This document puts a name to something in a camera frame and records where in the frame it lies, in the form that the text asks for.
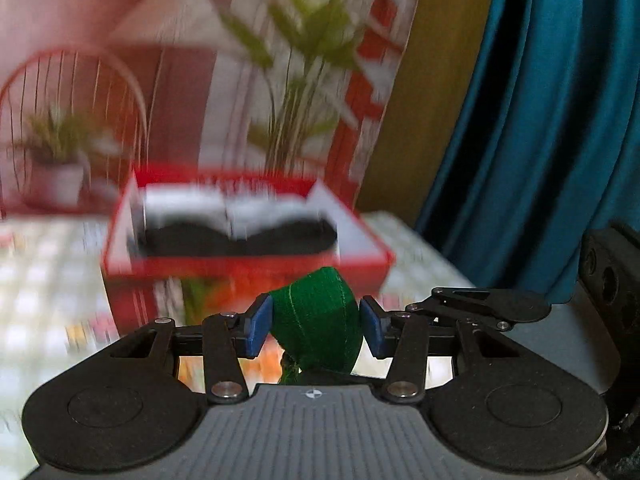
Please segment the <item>green fabric piece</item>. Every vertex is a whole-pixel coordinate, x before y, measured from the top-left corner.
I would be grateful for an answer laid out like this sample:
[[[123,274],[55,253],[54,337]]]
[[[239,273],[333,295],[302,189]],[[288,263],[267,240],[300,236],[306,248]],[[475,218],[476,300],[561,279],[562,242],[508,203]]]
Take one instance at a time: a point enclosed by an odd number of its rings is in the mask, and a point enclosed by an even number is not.
[[[299,384],[308,373],[352,371],[362,344],[359,308],[336,269],[325,266],[269,297],[270,334],[283,349],[282,384]]]

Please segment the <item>orange floral quilted cloth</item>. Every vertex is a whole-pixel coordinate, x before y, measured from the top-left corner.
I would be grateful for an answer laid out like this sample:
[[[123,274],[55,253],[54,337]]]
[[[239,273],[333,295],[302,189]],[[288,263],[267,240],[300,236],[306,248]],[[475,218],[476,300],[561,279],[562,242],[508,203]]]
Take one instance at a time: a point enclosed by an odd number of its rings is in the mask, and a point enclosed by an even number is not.
[[[271,276],[237,276],[236,278],[189,278],[181,282],[182,307],[178,320],[183,325],[200,325],[204,318],[219,313],[244,313],[257,296],[286,284]],[[240,359],[240,367],[253,391],[257,384],[276,384],[282,375],[283,350],[271,336],[259,356]]]

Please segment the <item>printed room scene backdrop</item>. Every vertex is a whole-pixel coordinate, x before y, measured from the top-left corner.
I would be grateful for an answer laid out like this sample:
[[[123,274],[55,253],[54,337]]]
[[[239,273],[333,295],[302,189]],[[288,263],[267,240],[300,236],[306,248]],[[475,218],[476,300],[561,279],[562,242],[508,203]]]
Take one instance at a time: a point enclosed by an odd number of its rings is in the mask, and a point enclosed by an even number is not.
[[[418,0],[1,0],[2,214],[151,165],[360,188]]]

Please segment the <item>red strawberry cardboard box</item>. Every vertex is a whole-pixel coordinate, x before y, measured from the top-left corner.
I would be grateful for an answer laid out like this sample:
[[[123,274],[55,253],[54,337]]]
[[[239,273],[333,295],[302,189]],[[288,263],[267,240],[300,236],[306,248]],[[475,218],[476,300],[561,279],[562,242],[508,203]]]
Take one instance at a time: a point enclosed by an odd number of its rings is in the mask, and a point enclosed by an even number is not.
[[[169,316],[196,324],[333,266],[375,295],[393,252],[320,179],[152,165],[131,174],[102,255],[120,334]]]

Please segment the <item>teal curtain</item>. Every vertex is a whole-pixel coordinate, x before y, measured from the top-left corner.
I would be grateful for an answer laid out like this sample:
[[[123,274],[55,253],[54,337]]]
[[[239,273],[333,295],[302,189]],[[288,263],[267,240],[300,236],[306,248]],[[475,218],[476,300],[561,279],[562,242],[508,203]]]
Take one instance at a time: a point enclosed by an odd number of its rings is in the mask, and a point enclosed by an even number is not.
[[[476,286],[561,302],[614,220],[639,223],[639,0],[491,0],[416,230]]]

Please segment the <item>green plaid tablecloth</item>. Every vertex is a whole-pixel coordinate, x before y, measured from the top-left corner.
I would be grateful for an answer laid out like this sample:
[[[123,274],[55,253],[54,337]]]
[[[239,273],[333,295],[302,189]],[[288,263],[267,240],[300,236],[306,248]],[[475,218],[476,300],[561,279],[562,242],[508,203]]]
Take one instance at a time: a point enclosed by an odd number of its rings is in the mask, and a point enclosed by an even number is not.
[[[387,310],[428,296],[432,288],[470,281],[420,235],[385,211],[363,220],[395,253],[382,287]],[[13,218],[2,222],[1,475],[21,479],[37,465],[21,412],[47,380],[117,337],[99,266],[103,220]]]

